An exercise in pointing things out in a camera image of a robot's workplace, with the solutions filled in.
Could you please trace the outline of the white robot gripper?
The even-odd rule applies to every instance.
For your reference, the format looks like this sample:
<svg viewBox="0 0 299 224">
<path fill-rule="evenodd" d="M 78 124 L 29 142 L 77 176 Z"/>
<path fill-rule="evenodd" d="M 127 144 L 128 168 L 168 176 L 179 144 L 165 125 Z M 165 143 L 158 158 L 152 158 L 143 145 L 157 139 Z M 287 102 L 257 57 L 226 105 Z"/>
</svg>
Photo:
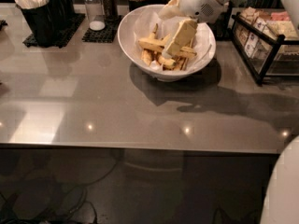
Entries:
<svg viewBox="0 0 299 224">
<path fill-rule="evenodd" d="M 226 8 L 225 0 L 170 0 L 159 11 L 160 19 L 168 20 L 185 15 L 194 20 L 185 19 L 178 23 L 178 27 L 165 43 L 162 55 L 165 58 L 178 55 L 181 48 L 187 46 L 196 35 L 197 22 L 195 20 L 214 23 Z"/>
</svg>

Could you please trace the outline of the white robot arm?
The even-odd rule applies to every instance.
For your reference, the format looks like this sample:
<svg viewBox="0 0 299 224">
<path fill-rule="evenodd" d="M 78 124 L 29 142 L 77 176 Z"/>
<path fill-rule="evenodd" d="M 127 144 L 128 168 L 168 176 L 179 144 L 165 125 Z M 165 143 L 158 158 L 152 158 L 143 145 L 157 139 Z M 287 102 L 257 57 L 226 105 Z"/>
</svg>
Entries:
<svg viewBox="0 0 299 224">
<path fill-rule="evenodd" d="M 229 0 L 170 0 L 159 12 L 167 20 L 176 16 L 215 22 Z M 298 0 L 281 0 L 292 24 L 299 23 Z M 299 224 L 299 137 L 281 152 L 271 174 L 260 224 Z"/>
</svg>

